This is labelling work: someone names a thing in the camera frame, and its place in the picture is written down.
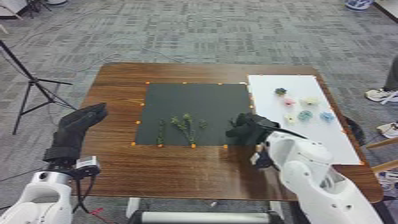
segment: white paper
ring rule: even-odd
[[[282,97],[275,94],[277,88],[288,90]],[[334,155],[334,164],[359,165],[360,160],[330,109],[316,77],[311,75],[248,75],[248,90],[252,92],[257,115],[275,121],[284,129],[296,132],[312,141],[321,142]],[[318,98],[319,104],[316,106],[307,106],[300,102],[307,97]],[[293,107],[284,105],[284,98],[295,100]],[[309,110],[312,113],[312,119],[307,122],[296,119],[296,115],[304,110]],[[330,123],[319,119],[321,112],[334,114],[335,119]],[[293,124],[288,123],[284,118],[288,114],[296,119]]]

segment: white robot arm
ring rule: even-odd
[[[0,217],[0,224],[69,224],[71,223],[71,187],[69,175],[58,172],[37,172],[19,200]],[[35,200],[57,197],[57,202],[37,203]]]
[[[382,224],[353,182],[332,169],[332,154],[321,143],[273,131],[264,144],[309,222]]]

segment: black mat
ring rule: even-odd
[[[234,119],[240,113],[250,112],[248,106],[245,85],[149,84],[135,143],[156,145],[158,122],[163,119],[165,145],[188,145],[184,135],[170,124],[172,116],[181,120],[183,114],[188,113],[197,132],[200,132],[199,120],[206,120],[208,123],[202,133],[197,133],[197,146],[229,144],[225,138],[225,130],[231,128],[229,119]]]

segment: gray carpet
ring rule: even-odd
[[[369,102],[362,93],[380,88],[398,49],[398,26],[371,7],[362,13],[341,0],[71,0],[35,18],[1,21],[0,33],[12,51],[41,78],[73,82],[60,95],[78,107],[97,69],[108,62],[181,62],[218,64],[311,65],[325,78],[344,115],[359,122],[367,140],[380,140],[375,127],[396,120],[398,104]],[[44,165],[42,152],[51,142],[53,120],[69,111],[57,105],[23,117],[10,135],[25,78],[0,59],[0,178]],[[41,102],[37,92],[30,106]],[[373,153],[371,165],[396,159],[394,146]],[[0,183],[0,207],[19,196],[30,175]],[[170,209],[208,209],[202,202],[151,201]],[[90,198],[122,222],[126,199]],[[257,204],[225,205],[259,209]],[[398,203],[389,205],[398,214]],[[97,223],[78,214],[74,223]]]

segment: toy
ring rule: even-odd
[[[289,98],[286,98],[282,102],[284,102],[284,106],[288,106],[288,107],[291,107],[295,105],[295,100]]]
[[[298,120],[300,121],[309,121],[309,119],[312,118],[312,113],[309,110],[304,110],[300,113],[298,113],[298,116],[296,116]]]
[[[332,113],[323,112],[323,113],[319,113],[319,119],[321,119],[327,123],[330,123],[330,122],[334,121],[335,117],[334,117]]]
[[[288,92],[288,90],[286,90],[284,88],[277,88],[277,89],[275,89],[275,94],[277,94],[279,96],[284,96],[286,92]]]
[[[307,106],[316,106],[319,104],[319,100],[316,97],[307,97],[302,102],[305,103]]]
[[[286,119],[286,121],[288,121],[289,124],[295,124],[295,121],[296,120],[295,120],[295,116],[291,114],[286,114],[284,115],[284,119]]]

